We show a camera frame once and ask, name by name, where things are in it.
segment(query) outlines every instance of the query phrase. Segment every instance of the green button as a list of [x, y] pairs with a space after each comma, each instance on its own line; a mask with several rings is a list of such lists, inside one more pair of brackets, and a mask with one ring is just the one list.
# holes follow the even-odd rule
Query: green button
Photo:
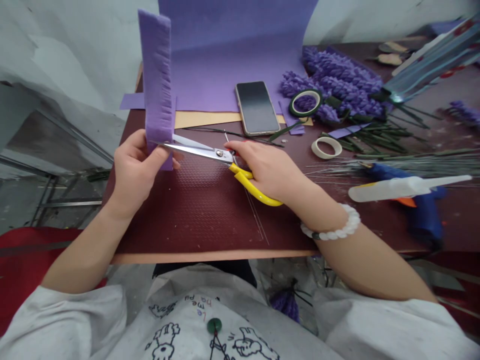
[[210, 334], [215, 334], [215, 330], [219, 333], [222, 330], [222, 322], [219, 318], [214, 317], [206, 323], [206, 328]]

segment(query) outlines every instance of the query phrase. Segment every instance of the printed cartoon shirt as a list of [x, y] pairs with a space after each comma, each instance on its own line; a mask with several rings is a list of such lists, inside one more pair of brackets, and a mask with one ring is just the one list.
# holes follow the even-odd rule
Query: printed cartoon shirt
[[[240, 278], [208, 265], [158, 277], [126, 326], [121, 286], [64, 294], [39, 286], [0, 340], [0, 359], [478, 359], [441, 306], [338, 289], [313, 297], [319, 336], [268, 307]], [[217, 336], [208, 323], [221, 322]]]

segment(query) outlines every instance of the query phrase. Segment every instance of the left hand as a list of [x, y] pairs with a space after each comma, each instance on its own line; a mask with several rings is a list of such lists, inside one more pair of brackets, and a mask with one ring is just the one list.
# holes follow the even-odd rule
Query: left hand
[[[114, 156], [115, 189], [108, 205], [116, 215], [131, 218], [149, 197], [155, 176], [170, 155], [165, 147], [158, 146], [149, 155], [145, 130], [131, 134], [120, 145]], [[183, 155], [173, 153], [173, 168], [180, 169], [179, 160]]]

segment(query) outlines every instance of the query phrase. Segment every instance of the bracelet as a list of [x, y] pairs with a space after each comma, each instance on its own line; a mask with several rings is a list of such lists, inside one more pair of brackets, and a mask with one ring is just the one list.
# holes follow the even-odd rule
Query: bracelet
[[310, 230], [303, 222], [300, 225], [301, 231], [309, 238], [314, 240], [337, 240], [338, 238], [344, 239], [348, 235], [352, 235], [360, 224], [360, 215], [353, 207], [347, 204], [340, 204], [348, 214], [348, 220], [346, 225], [341, 230], [329, 231], [329, 232], [315, 232]]

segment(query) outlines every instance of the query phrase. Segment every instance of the glue stick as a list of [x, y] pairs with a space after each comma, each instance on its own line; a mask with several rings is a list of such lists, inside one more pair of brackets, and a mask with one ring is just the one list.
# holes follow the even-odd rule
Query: glue stick
[[431, 188], [471, 180], [470, 175], [436, 177], [423, 179], [418, 176], [393, 178], [365, 185], [354, 186], [348, 190], [353, 201], [364, 203], [377, 200], [411, 198], [430, 194]]

